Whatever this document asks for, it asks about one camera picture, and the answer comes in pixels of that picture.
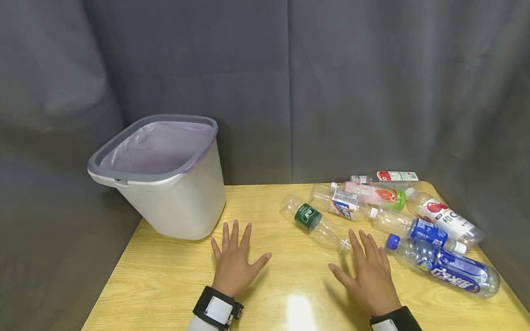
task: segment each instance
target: right hand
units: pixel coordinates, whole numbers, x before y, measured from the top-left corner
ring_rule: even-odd
[[[372,235],[366,235],[362,230],[359,237],[364,245],[361,247],[355,233],[349,230],[351,247],[354,251],[354,268],[357,273],[355,279],[348,276],[341,268],[333,263],[329,264],[335,278],[346,287],[357,303],[373,317],[383,316],[400,309],[401,303],[396,293],[390,275],[390,263],[385,249],[377,247]]]

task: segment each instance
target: blue label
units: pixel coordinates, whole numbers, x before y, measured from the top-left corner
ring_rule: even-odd
[[[341,215],[347,218],[351,218],[350,206],[348,206],[346,203],[333,200],[333,205],[335,206],[335,208],[339,211]]]
[[[475,276],[488,276],[487,268],[482,263],[451,254],[444,249],[440,249],[440,254],[434,262],[422,261],[418,263],[418,267],[443,281],[472,293],[480,291],[479,284],[473,278]]]
[[[447,241],[448,234],[439,227],[421,218],[417,218],[409,230],[409,237],[425,240],[435,246],[443,247]]]

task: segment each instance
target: white trash can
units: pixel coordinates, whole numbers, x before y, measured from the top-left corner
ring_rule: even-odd
[[[118,189],[158,233],[202,239],[226,202],[217,129],[208,117],[145,117],[94,153],[88,172]]]

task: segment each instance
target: empty plastic bottle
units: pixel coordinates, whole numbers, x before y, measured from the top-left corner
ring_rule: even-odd
[[[388,206],[371,208],[368,217],[371,218],[376,229],[396,234],[402,238],[425,240],[457,254],[464,255],[467,252],[466,245],[449,238],[447,232],[436,225]]]
[[[351,175],[350,181],[356,184],[405,191],[409,187],[418,189],[421,182],[414,172],[376,171],[369,175]]]
[[[401,240],[391,234],[386,248],[394,251],[399,260],[477,296],[489,298],[499,290],[499,274],[493,267],[452,254],[426,241],[413,238]]]
[[[418,192],[414,188],[405,191],[407,208],[439,228],[447,231],[449,236],[460,241],[467,247],[478,244],[484,234],[475,225],[458,215],[437,198],[425,192]]]
[[[319,210],[329,211],[351,220],[362,219],[369,212],[368,205],[359,199],[358,194],[324,184],[313,185],[309,204]]]
[[[302,224],[309,230],[309,234],[321,244],[333,246],[342,251],[351,250],[349,239],[339,235],[340,230],[335,223],[323,217],[320,212],[298,197],[288,194],[281,205],[280,214],[288,220]]]
[[[405,207],[405,192],[400,190],[388,190],[380,187],[358,185],[354,182],[331,183],[331,186],[324,184],[315,184],[311,191],[311,199],[332,200],[331,197],[335,192],[341,196],[354,194],[358,196],[361,205],[381,205],[389,204],[392,208],[402,210]]]

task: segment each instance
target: black wrist strap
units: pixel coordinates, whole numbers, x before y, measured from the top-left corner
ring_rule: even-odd
[[[230,313],[230,316],[228,318],[228,321],[226,324],[223,324],[221,322],[218,322],[214,320],[213,318],[209,317],[207,315],[208,312],[208,306],[212,302],[213,297],[220,299],[227,304],[232,306],[232,312]],[[193,313],[206,323],[215,326],[219,330],[228,330],[230,328],[230,324],[232,323],[232,319],[239,319],[239,316],[241,315],[241,311],[243,310],[243,305],[235,302],[234,298],[228,297],[224,295],[223,293],[212,289],[209,286],[206,286],[199,298],[199,301],[197,301],[197,304],[195,305],[195,308],[193,309]]]
[[[378,324],[386,320],[392,321],[395,328],[399,331],[421,331],[420,325],[416,322],[416,319],[407,306],[403,306],[383,316],[372,317],[370,325]]]

